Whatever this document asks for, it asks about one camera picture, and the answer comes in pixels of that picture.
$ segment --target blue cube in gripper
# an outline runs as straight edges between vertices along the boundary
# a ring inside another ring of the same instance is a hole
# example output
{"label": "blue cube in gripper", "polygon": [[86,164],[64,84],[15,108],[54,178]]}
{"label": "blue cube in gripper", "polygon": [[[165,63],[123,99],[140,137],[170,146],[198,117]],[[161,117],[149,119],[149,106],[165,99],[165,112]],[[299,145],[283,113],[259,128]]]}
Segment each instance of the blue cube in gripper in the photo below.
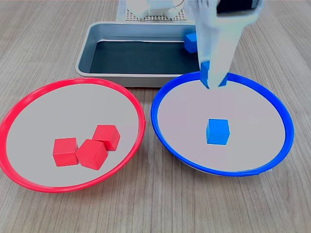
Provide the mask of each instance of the blue cube in gripper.
{"label": "blue cube in gripper", "polygon": [[196,33],[186,35],[184,47],[189,53],[198,51]]}
{"label": "blue cube in gripper", "polygon": [[230,136],[229,122],[226,119],[209,119],[206,129],[207,143],[226,145]]}
{"label": "blue cube in gripper", "polygon": [[[208,70],[209,70],[209,61],[207,62],[202,62],[201,64],[201,82],[203,83],[204,86],[206,86],[208,89]],[[224,80],[221,82],[219,86],[226,86],[227,85],[227,76],[225,76]]]}

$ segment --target tray rim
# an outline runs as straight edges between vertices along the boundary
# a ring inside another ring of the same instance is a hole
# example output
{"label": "tray rim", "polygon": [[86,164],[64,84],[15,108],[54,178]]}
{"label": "tray rim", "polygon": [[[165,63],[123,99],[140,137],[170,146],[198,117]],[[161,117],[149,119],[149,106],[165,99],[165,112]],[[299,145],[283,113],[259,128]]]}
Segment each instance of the tray rim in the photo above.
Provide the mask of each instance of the tray rim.
{"label": "tray rim", "polygon": [[219,175],[219,176],[232,176],[232,177],[240,177],[240,176],[252,176],[252,175],[259,175],[262,172],[268,171],[281,163],[285,157],[288,155],[290,152],[293,143],[294,143],[294,123],[291,118],[290,113],[284,106],[284,104],[281,102],[281,100],[273,94],[270,90],[265,88],[264,86],[260,85],[259,83],[248,79],[246,77],[233,74],[233,73],[228,73],[227,75],[227,80],[231,82],[236,82],[240,83],[242,85],[245,85],[254,91],[258,92],[261,94],[263,97],[265,97],[278,111],[284,125],[284,130],[285,130],[285,140],[283,147],[281,148],[280,152],[275,156],[273,160],[270,162],[266,163],[263,166],[257,167],[255,169],[250,169],[250,170],[244,170],[244,171],[235,171],[235,172],[229,172],[229,171],[220,171],[220,170],[215,170],[211,169],[202,165],[199,165],[197,163],[194,163],[185,157],[183,157],[181,154],[176,152],[165,140],[164,136],[161,133],[161,130],[158,125],[158,120],[157,120],[157,114],[158,114],[158,109],[159,106],[163,100],[163,98],[175,87],[191,82],[191,81],[198,81],[200,80],[200,71],[189,73],[182,75],[178,78],[175,78],[171,81],[169,81],[167,84],[165,84],[157,93],[157,95],[154,98],[154,101],[151,106],[151,122],[152,126],[155,130],[155,133],[161,143],[168,149],[170,153],[172,153],[175,157],[177,157],[179,160],[181,160],[183,163],[189,165],[190,167],[205,172],[213,175]]}
{"label": "tray rim", "polygon": [[98,24],[128,24],[128,25],[182,25],[182,26],[187,26],[187,25],[192,25],[195,26],[195,22],[194,20],[187,20],[185,22],[140,22],[140,21],[124,21],[124,22],[116,22],[116,21],[99,21],[99,22],[95,22],[92,23],[87,31],[86,31],[86,36],[84,38],[82,47],[80,49],[79,55],[78,55],[78,59],[77,62],[75,64],[75,71],[83,76],[83,77],[109,77],[109,78],[160,78],[160,79],[173,79],[176,78],[178,76],[181,76],[183,74],[109,74],[109,73],[85,73],[82,72],[79,69],[79,64],[81,62],[82,59],[82,55],[83,52],[85,50],[85,46],[86,46],[86,42],[89,36],[89,33],[91,31],[91,29],[98,25]]}

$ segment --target silver tray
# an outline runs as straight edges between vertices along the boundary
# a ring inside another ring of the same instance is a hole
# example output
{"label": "silver tray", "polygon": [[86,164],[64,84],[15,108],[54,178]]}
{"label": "silver tray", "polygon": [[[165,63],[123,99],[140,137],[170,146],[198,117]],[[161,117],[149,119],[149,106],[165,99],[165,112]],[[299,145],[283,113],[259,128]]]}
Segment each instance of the silver tray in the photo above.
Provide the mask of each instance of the silver tray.
{"label": "silver tray", "polygon": [[76,72],[83,77],[97,77],[125,87],[162,87],[182,74],[110,74],[90,73],[94,53],[101,41],[184,42],[195,32],[193,21],[185,23],[96,22],[89,26],[77,63]]}

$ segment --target wood grain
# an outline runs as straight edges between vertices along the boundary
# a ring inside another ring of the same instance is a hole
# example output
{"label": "wood grain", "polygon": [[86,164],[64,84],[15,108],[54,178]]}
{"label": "wood grain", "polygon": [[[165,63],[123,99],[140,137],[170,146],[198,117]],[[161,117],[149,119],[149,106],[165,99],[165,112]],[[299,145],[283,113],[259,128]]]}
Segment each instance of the wood grain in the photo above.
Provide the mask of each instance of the wood grain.
{"label": "wood grain", "polygon": [[[113,21],[118,1],[0,1],[0,120],[28,93],[67,78],[88,26]],[[266,1],[245,29],[232,72],[274,92],[295,125],[272,171],[232,178],[194,170],[160,143],[153,89],[131,88],[147,118],[143,143],[116,175],[65,194],[26,190],[0,171],[1,233],[310,233],[311,3]]]}

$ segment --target metal tray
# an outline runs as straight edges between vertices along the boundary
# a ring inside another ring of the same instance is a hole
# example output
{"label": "metal tray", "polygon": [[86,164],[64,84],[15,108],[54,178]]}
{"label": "metal tray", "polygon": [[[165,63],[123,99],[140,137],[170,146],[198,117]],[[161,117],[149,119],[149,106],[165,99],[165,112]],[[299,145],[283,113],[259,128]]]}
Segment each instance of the metal tray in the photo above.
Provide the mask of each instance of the metal tray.
{"label": "metal tray", "polygon": [[[169,62],[172,65],[179,64],[178,67],[187,68],[187,64],[190,64],[188,70],[194,69],[196,66],[197,55],[196,54],[189,54],[184,51],[181,51],[182,43],[184,42],[185,35],[189,33],[195,32],[195,24],[193,21],[188,21],[185,23],[150,23],[150,22],[97,22],[93,23],[89,26],[85,40],[83,42],[82,49],[80,51],[77,63],[76,63],[76,72],[83,76],[83,77],[97,77],[103,78],[106,80],[113,81],[125,87],[162,87],[171,79],[178,77],[184,73],[180,72],[177,74],[172,74],[171,70],[167,70],[167,72],[162,73],[148,73],[148,69],[145,71],[137,72],[137,73],[125,73],[124,67],[120,69],[122,72],[94,72],[92,68],[92,64],[96,63],[97,67],[100,66],[110,66],[111,64],[116,64],[117,62],[113,62],[109,59],[112,57],[116,57],[118,52],[120,55],[121,51],[112,50],[110,46],[106,46],[106,48],[110,48],[107,51],[110,51],[110,54],[102,53],[105,56],[104,60],[101,59],[101,55],[96,55],[96,47],[99,42],[150,42],[150,44],[157,44],[163,43],[166,44],[166,48],[170,48],[167,46],[167,43],[172,43],[171,49],[159,49],[158,51],[162,52],[162,58],[165,59],[166,57],[172,56],[174,54],[174,58],[170,59]],[[129,64],[125,64],[125,58],[123,59],[123,65],[129,66]],[[137,69],[140,69],[141,62],[133,63],[132,66],[136,66]]]}

